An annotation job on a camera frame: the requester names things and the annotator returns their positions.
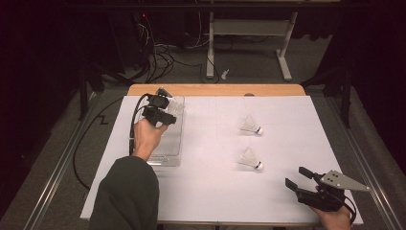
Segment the white tabletop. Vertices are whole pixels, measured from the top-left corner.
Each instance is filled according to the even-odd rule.
[[[138,96],[124,98],[81,218],[89,219],[100,181],[115,159],[128,155],[129,122]],[[298,173],[340,167],[308,96],[186,97],[179,167],[156,169],[160,222],[314,225],[317,216],[284,186],[285,178],[315,191]],[[261,136],[238,129],[252,115]],[[264,164],[256,171],[237,163],[251,148]],[[346,195],[353,200],[350,192]],[[358,215],[354,223],[362,223]]]

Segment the human hand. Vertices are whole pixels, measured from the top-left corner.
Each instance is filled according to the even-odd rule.
[[[147,161],[155,148],[158,147],[161,136],[167,129],[167,125],[155,127],[145,118],[134,124],[135,150],[131,155]]]
[[[327,229],[348,230],[350,229],[350,210],[342,206],[337,212],[325,212],[317,208],[310,207],[315,212]]]

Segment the person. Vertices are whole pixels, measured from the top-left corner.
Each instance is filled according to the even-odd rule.
[[[116,160],[101,181],[89,229],[156,230],[158,218],[158,178],[147,163],[168,126],[152,126],[146,119],[134,125],[135,150]],[[310,207],[329,230],[350,229],[350,211],[323,212]]]

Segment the long sleeve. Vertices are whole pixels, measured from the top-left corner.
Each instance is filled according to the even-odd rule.
[[[156,230],[159,183],[139,157],[118,159],[101,182],[90,229]]]

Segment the transparent box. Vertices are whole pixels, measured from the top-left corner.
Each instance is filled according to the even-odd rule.
[[[147,105],[147,100],[142,102],[142,106]],[[158,147],[149,157],[147,161],[150,166],[154,167],[177,167],[181,163],[181,141],[182,141],[182,126],[185,111],[185,98],[173,97],[169,98],[169,105],[164,109],[167,113],[176,117],[176,123],[169,125],[168,129],[164,132],[161,142]],[[144,118],[139,112],[139,120]]]

